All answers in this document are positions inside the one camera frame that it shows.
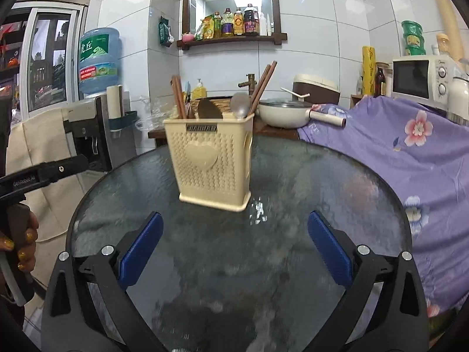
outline round table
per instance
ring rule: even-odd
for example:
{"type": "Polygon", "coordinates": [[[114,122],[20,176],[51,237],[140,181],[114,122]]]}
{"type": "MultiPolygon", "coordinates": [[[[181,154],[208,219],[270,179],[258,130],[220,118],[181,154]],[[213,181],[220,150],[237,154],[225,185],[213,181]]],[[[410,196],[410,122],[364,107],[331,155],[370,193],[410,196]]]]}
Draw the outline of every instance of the round table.
{"type": "MultiPolygon", "coordinates": [[[[117,244],[151,211],[162,239],[127,293],[169,351],[302,351],[336,307],[337,286],[308,236],[320,210],[355,244],[397,256],[411,248],[397,196],[374,172],[334,150],[256,136],[252,198],[242,213],[179,201],[169,149],[136,157],[81,201],[67,248],[76,257],[117,244]]],[[[364,331],[375,287],[353,337],[364,331]]],[[[91,289],[102,320],[113,324],[91,289]]]]}

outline white microwave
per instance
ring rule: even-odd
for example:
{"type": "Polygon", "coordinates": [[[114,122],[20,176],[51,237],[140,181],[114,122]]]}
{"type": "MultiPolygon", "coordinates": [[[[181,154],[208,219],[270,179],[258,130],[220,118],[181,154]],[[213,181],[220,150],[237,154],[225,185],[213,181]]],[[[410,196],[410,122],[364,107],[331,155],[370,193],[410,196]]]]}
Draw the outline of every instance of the white microwave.
{"type": "Polygon", "coordinates": [[[466,75],[447,55],[400,57],[392,60],[392,97],[447,110],[453,77],[466,75]]]}

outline metal bolt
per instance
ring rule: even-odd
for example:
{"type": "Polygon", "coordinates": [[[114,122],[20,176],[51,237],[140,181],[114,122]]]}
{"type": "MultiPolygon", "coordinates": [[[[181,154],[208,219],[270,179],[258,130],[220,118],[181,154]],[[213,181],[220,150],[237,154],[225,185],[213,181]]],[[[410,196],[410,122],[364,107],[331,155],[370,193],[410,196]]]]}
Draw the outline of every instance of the metal bolt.
{"type": "Polygon", "coordinates": [[[409,253],[408,251],[403,251],[403,252],[402,252],[402,257],[403,257],[405,260],[411,260],[411,259],[412,259],[412,254],[409,253]]]}
{"type": "Polygon", "coordinates": [[[67,253],[66,251],[62,251],[60,254],[59,254],[59,259],[64,262],[65,260],[69,259],[69,253],[67,253]]]}
{"type": "Polygon", "coordinates": [[[114,253],[114,248],[111,245],[104,246],[101,249],[101,254],[102,255],[111,255],[112,253],[114,253]]]}
{"type": "Polygon", "coordinates": [[[368,255],[370,253],[370,248],[367,245],[360,245],[357,247],[357,250],[361,255],[368,255]]]}

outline faucet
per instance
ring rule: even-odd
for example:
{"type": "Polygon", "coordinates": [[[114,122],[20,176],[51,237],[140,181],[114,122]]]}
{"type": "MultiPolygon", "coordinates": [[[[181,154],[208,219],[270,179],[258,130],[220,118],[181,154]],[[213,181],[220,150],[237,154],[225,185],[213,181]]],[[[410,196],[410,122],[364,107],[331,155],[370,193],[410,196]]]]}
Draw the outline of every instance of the faucet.
{"type": "Polygon", "coordinates": [[[247,74],[246,75],[248,77],[248,81],[247,82],[243,82],[243,83],[238,83],[238,87],[246,87],[246,86],[249,86],[249,96],[252,96],[252,94],[254,94],[254,89],[256,88],[256,80],[254,79],[256,77],[255,74],[247,74]]]}

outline wooden mirror frame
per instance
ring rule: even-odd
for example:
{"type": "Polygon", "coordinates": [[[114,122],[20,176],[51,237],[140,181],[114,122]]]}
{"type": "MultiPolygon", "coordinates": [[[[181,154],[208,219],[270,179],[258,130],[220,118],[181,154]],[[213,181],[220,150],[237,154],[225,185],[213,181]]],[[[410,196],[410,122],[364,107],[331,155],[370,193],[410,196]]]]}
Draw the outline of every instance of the wooden mirror frame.
{"type": "MultiPolygon", "coordinates": [[[[287,33],[282,33],[281,20],[280,20],[280,1],[272,0],[272,12],[273,12],[273,32],[271,36],[256,35],[256,36],[234,36],[225,38],[215,38],[199,41],[191,41],[184,43],[182,39],[177,41],[177,46],[183,50],[189,49],[191,46],[207,45],[210,43],[227,43],[227,42],[249,42],[249,41],[265,41],[273,42],[275,45],[282,45],[283,41],[287,41],[287,33]]],[[[190,32],[190,10],[189,0],[182,0],[182,34],[190,32]]]]}

